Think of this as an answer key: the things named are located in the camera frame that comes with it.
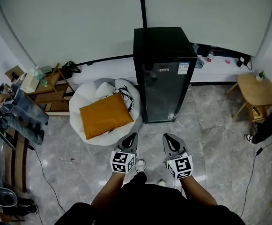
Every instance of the white bean bag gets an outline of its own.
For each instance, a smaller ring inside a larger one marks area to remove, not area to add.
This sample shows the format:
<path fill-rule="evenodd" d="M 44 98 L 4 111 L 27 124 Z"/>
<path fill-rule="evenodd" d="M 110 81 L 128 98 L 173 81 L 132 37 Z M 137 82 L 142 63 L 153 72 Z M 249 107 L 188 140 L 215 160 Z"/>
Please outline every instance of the white bean bag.
<path fill-rule="evenodd" d="M 87 140 L 85 136 L 80 108 L 99 100 L 99 98 L 95 97 L 96 90 L 99 86 L 96 85 L 95 82 L 87 82 L 78 87 L 78 89 L 75 91 L 73 97 L 69 101 L 70 124 L 85 143 L 99 146 L 109 146 L 115 144 L 121 137 L 129 134 L 130 132 L 137 132 L 139 130 L 142 124 L 142 116 L 140 112 L 140 94 L 130 82 L 123 79 L 116 79 L 116 89 L 119 89 L 122 86 L 127 86 L 127 89 L 134 100 L 133 110 L 130 112 L 134 122 L 128 123 L 114 129 L 112 132 L 106 132 L 89 140 Z"/>

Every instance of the gray tile floor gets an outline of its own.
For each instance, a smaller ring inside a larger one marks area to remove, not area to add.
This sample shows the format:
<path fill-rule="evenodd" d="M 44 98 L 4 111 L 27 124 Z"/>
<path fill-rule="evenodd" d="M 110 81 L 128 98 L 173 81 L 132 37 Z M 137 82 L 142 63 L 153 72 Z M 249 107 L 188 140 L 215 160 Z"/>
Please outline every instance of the gray tile floor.
<path fill-rule="evenodd" d="M 174 123 L 144 124 L 139 130 L 138 157 L 146 160 L 147 182 L 165 179 L 167 185 L 181 189 L 166 170 L 162 134 L 172 133 L 184 139 L 193 156 L 193 176 L 218 204 L 241 214 L 245 190 L 251 175 L 253 158 L 259 147 L 272 142 L 268 138 L 257 146 L 243 140 L 253 131 L 244 110 L 236 120 L 231 114 L 242 104 L 240 92 L 224 92 L 230 86 L 192 86 Z M 68 117 L 50 117 L 44 143 L 37 147 L 44 173 L 55 188 L 65 210 L 76 202 L 91 203 L 111 176 L 109 164 L 113 147 L 88 146 L 72 130 Z M 27 183 L 29 194 L 40 208 L 45 225 L 54 224 L 62 215 L 52 189 L 44 181 L 36 154 L 28 151 Z M 133 177 L 128 174 L 125 182 Z M 257 158 L 248 189 L 243 220 L 247 225 L 272 224 L 272 146 Z M 38 215 L 26 216 L 25 224 L 41 224 Z"/>

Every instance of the bottle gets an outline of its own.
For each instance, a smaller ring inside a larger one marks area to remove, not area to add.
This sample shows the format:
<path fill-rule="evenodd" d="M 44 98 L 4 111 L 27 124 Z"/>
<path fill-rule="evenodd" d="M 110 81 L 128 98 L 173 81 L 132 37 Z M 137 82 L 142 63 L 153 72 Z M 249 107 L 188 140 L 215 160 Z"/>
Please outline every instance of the bottle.
<path fill-rule="evenodd" d="M 41 72 L 40 67 L 35 68 L 34 75 L 44 87 L 47 87 L 47 80 L 44 78 L 44 75 Z"/>
<path fill-rule="evenodd" d="M 206 60 L 207 60 L 208 62 L 212 61 L 213 56 L 214 56 L 214 49 L 211 49 L 211 51 L 210 51 L 209 55 L 207 56 L 207 59 L 206 59 Z"/>

